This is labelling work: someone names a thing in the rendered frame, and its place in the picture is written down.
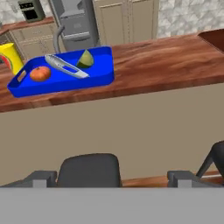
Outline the beige counter cabinets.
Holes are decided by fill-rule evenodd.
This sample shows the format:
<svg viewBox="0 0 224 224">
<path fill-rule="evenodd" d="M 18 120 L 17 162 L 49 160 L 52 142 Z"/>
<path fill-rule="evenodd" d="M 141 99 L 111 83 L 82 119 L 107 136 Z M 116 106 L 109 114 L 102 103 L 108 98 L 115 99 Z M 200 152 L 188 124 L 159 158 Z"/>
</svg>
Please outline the beige counter cabinets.
<svg viewBox="0 0 224 224">
<path fill-rule="evenodd" d="M 54 23 L 36 25 L 10 31 L 18 50 L 25 60 L 55 53 L 53 34 L 57 26 Z"/>
</svg>

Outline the orange round squash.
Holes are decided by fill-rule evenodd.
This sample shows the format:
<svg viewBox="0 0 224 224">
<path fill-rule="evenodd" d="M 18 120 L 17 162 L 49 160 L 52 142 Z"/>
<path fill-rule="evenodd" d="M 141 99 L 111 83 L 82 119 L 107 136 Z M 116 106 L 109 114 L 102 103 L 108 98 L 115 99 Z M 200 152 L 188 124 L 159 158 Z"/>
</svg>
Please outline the orange round squash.
<svg viewBox="0 0 224 224">
<path fill-rule="evenodd" d="M 33 81 L 46 81 L 51 76 L 51 70 L 47 66 L 39 66 L 30 72 Z"/>
</svg>

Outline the beige dining counter body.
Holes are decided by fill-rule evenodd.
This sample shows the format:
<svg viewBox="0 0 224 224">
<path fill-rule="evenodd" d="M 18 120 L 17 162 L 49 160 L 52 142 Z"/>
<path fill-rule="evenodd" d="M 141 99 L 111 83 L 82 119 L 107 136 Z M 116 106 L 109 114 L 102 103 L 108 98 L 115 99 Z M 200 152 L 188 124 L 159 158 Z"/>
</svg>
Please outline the beige dining counter body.
<svg viewBox="0 0 224 224">
<path fill-rule="evenodd" d="M 123 179 L 195 172 L 223 139 L 224 84 L 1 113 L 0 185 L 96 152 Z"/>
</svg>

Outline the green lemon wedge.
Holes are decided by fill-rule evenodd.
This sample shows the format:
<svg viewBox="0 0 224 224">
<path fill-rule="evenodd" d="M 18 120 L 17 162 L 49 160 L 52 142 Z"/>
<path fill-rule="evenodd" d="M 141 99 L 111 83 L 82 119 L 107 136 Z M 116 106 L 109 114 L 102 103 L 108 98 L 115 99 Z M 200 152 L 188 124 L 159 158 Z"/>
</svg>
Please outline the green lemon wedge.
<svg viewBox="0 0 224 224">
<path fill-rule="evenodd" d="M 84 53 L 80 56 L 76 66 L 80 68 L 89 68 L 95 63 L 94 57 L 89 50 L 85 50 Z"/>
</svg>

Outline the grey curved tap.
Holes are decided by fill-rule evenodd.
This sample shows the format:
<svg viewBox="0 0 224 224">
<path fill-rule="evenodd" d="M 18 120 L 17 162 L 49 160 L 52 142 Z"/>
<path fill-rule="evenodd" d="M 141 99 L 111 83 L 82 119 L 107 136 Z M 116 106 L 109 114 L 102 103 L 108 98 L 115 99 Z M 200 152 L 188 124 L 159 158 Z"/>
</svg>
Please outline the grey curved tap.
<svg viewBox="0 0 224 224">
<path fill-rule="evenodd" d="M 53 34 L 53 47 L 56 53 L 61 53 L 65 48 L 63 43 L 63 38 L 61 37 L 62 32 L 65 30 L 65 26 L 61 25 Z"/>
</svg>

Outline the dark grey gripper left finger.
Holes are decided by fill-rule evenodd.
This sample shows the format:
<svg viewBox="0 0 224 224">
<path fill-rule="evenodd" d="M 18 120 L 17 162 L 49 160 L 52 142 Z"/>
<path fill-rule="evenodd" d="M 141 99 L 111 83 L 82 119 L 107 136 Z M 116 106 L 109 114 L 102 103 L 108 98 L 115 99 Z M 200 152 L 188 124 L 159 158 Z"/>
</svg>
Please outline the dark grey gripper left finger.
<svg viewBox="0 0 224 224">
<path fill-rule="evenodd" d="M 56 171 L 34 171 L 24 179 L 20 179 L 4 187 L 33 187 L 33 188 L 46 188 L 56 186 Z"/>
</svg>

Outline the dark grey stool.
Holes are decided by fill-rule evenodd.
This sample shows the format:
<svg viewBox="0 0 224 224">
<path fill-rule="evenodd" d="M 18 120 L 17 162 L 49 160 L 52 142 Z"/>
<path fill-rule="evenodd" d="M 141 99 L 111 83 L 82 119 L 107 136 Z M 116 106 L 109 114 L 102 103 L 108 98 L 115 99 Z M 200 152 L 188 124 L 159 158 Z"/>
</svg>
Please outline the dark grey stool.
<svg viewBox="0 0 224 224">
<path fill-rule="evenodd" d="M 58 187 L 121 187 L 117 156 L 93 153 L 69 157 L 62 163 Z"/>
<path fill-rule="evenodd" d="M 201 178 L 211 164 L 215 164 L 220 175 L 224 178 L 224 140 L 215 143 L 207 154 L 196 176 Z"/>
</svg>

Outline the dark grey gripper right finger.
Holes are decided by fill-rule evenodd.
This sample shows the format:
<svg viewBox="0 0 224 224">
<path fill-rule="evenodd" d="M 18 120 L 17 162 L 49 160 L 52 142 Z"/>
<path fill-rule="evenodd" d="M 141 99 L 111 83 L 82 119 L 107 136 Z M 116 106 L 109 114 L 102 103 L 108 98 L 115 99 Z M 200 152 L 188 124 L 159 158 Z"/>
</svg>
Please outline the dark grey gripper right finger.
<svg viewBox="0 0 224 224">
<path fill-rule="evenodd" d="M 168 187 L 195 188 L 195 187 L 223 187 L 220 184 L 209 183 L 196 177 L 190 171 L 168 171 Z"/>
</svg>

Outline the beige tall cupboards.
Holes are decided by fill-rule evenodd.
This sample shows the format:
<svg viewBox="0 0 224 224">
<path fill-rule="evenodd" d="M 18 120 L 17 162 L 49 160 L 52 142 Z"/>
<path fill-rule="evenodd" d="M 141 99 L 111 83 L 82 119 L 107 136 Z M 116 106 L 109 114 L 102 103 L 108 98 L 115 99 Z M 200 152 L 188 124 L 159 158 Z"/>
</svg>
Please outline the beige tall cupboards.
<svg viewBox="0 0 224 224">
<path fill-rule="evenodd" d="M 103 46 L 157 37 L 159 0 L 93 0 L 93 4 Z"/>
</svg>

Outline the dark toaster oven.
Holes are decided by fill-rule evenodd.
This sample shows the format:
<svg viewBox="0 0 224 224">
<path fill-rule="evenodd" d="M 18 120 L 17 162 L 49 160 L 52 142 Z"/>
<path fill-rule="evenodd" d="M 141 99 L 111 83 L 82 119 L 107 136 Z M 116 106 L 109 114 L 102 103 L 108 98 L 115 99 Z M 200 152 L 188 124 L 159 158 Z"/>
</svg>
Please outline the dark toaster oven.
<svg viewBox="0 0 224 224">
<path fill-rule="evenodd" d="M 19 0 L 18 6 L 28 23 L 38 22 L 46 17 L 40 0 Z"/>
</svg>

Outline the grey fridge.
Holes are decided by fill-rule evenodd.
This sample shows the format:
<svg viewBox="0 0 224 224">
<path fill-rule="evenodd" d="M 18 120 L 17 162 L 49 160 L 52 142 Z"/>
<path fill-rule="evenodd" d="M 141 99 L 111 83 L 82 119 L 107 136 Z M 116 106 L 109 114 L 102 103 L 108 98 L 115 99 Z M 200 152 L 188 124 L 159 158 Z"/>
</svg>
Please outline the grey fridge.
<svg viewBox="0 0 224 224">
<path fill-rule="evenodd" d="M 93 0 L 48 0 L 54 21 L 65 30 L 61 37 L 66 52 L 99 45 Z"/>
</svg>

